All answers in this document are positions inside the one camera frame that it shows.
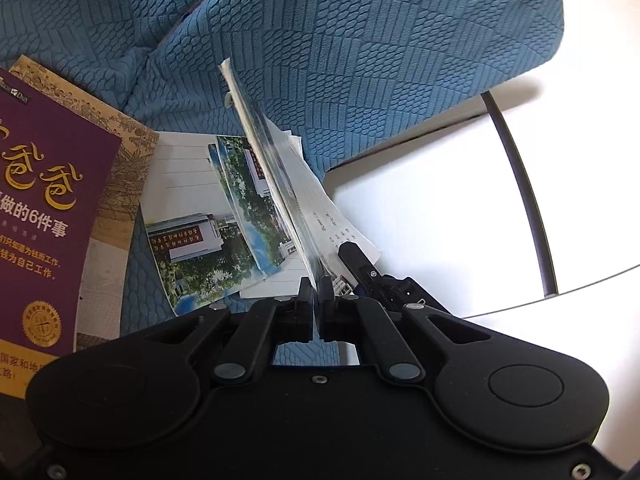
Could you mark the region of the purple and gold book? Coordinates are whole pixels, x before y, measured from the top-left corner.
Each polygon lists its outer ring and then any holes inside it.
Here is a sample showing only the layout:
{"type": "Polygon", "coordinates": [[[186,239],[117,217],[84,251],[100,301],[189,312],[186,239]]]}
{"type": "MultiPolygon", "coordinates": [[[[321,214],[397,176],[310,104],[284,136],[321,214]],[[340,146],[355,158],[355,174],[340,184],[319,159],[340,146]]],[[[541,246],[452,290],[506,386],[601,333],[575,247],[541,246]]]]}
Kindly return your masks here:
{"type": "Polygon", "coordinates": [[[75,349],[87,250],[120,141],[7,70],[0,118],[1,391],[21,399],[75,349]]]}

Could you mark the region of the dark curved metal bar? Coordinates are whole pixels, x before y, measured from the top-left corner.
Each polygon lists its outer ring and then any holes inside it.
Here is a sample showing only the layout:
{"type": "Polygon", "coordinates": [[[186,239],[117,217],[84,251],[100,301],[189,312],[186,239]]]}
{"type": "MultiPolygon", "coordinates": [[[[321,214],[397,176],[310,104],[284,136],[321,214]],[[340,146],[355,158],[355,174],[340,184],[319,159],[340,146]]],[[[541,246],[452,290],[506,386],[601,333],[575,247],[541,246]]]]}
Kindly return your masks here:
{"type": "Polygon", "coordinates": [[[544,219],[539,209],[532,182],[530,182],[520,151],[506,123],[506,118],[504,118],[495,98],[489,91],[483,92],[480,98],[496,128],[498,137],[506,153],[506,158],[511,166],[516,185],[518,186],[518,192],[520,192],[521,195],[529,231],[530,234],[532,234],[536,252],[542,291],[545,297],[555,296],[559,293],[558,281],[556,280],[551,247],[549,245],[546,227],[544,226],[544,219]]]}

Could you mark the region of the left blue floor chair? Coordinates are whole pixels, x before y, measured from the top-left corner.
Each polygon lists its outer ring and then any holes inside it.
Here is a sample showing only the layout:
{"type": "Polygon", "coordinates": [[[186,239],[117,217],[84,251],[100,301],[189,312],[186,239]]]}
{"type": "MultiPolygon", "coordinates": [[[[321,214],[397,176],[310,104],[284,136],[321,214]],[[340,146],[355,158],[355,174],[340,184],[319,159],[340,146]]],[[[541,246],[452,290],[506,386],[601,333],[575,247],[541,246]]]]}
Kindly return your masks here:
{"type": "Polygon", "coordinates": [[[70,56],[109,66],[154,49],[200,0],[1,0],[1,64],[70,56]]]}

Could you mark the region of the right blue floor chair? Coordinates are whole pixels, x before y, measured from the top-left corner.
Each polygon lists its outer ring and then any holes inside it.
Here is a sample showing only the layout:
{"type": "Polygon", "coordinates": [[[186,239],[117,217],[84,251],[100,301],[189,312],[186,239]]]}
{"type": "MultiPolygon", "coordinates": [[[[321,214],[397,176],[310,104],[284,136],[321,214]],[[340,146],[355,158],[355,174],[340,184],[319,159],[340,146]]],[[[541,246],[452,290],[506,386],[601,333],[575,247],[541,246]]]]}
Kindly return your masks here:
{"type": "Polygon", "coordinates": [[[156,130],[239,133],[230,61],[323,176],[555,54],[562,0],[129,0],[149,54],[126,111],[156,130]]]}

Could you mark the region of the blue floor chair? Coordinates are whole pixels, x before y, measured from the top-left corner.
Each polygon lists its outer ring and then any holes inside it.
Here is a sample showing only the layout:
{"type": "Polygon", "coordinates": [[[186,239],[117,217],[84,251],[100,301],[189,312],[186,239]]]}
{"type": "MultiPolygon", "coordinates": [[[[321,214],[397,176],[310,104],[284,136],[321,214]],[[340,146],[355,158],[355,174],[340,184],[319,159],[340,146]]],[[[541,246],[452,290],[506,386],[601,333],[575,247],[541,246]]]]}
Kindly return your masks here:
{"type": "Polygon", "coordinates": [[[109,66],[154,49],[200,0],[1,0],[1,64],[70,56],[109,66]]]}
{"type": "Polygon", "coordinates": [[[555,54],[562,0],[129,0],[149,54],[126,111],[156,130],[239,133],[230,61],[323,176],[555,54]]]}

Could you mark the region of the white lined paper sheet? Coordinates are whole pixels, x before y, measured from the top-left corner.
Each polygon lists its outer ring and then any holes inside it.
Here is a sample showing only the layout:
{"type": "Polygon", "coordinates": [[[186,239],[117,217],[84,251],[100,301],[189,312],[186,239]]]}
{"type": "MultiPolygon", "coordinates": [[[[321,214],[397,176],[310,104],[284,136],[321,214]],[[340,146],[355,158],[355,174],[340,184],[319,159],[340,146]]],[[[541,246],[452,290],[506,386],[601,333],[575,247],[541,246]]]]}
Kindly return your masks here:
{"type": "MultiPolygon", "coordinates": [[[[155,149],[141,209],[144,225],[188,214],[230,214],[218,172],[209,156],[212,134],[163,132],[155,149]]],[[[307,271],[298,251],[285,260],[281,271],[236,292],[243,299],[288,296],[296,292],[307,271]]]]}

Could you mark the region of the tan Chinese painting book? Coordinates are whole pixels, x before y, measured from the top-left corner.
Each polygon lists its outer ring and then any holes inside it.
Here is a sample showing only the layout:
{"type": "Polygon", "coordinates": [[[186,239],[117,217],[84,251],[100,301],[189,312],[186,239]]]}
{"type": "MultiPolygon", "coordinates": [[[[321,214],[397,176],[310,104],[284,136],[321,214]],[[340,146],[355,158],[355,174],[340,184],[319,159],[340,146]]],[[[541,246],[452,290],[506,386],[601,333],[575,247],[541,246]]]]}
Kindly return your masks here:
{"type": "Polygon", "coordinates": [[[80,284],[76,349],[84,350],[119,337],[129,249],[158,134],[25,55],[10,72],[120,139],[80,284]]]}

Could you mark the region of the glossy photo postcard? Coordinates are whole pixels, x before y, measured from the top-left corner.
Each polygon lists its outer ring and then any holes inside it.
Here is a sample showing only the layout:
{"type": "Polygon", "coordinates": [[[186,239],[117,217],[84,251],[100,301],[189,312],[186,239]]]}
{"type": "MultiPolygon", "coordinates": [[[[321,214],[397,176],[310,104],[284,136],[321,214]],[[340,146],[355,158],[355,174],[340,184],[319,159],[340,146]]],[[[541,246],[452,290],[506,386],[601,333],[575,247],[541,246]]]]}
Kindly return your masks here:
{"type": "Polygon", "coordinates": [[[262,170],[265,171],[272,199],[290,230],[300,258],[305,263],[311,286],[318,292],[322,278],[326,276],[326,268],[321,261],[319,249],[314,242],[290,174],[285,168],[278,149],[278,141],[282,141],[286,148],[291,146],[288,143],[288,136],[272,133],[269,130],[266,116],[246,93],[235,75],[231,58],[226,58],[219,65],[219,69],[227,83],[233,106],[238,113],[247,140],[257,155],[262,170]]]}

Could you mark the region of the white text paper sheets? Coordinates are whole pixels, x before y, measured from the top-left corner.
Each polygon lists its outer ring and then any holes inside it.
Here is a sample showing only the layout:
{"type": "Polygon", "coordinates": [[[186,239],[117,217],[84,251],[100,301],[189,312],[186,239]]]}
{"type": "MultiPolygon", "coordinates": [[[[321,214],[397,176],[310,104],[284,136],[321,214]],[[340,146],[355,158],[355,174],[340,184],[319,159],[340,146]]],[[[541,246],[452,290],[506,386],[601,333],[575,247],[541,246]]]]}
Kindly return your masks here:
{"type": "Polygon", "coordinates": [[[300,154],[302,141],[289,131],[281,130],[269,119],[266,119],[266,125],[272,136],[273,147],[282,162],[283,173],[291,183],[295,201],[305,221],[304,237],[314,243],[314,252],[329,274],[355,288],[356,278],[338,258],[338,248],[345,242],[355,243],[370,263],[377,263],[381,252],[326,194],[321,182],[300,154]]]}

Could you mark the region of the building photo postcard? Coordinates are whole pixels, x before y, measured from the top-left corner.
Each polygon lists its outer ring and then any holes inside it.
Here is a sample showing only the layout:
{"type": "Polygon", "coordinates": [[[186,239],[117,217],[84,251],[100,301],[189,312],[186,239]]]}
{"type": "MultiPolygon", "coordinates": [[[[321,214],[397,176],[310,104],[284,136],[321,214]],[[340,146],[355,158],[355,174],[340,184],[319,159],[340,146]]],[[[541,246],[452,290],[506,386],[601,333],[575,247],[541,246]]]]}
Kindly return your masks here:
{"type": "Polygon", "coordinates": [[[209,306],[266,277],[230,214],[200,212],[145,227],[176,315],[209,306]]]}
{"type": "Polygon", "coordinates": [[[267,276],[280,272],[285,260],[296,255],[296,247],[250,142],[240,136],[215,136],[208,151],[258,269],[267,276]]]}

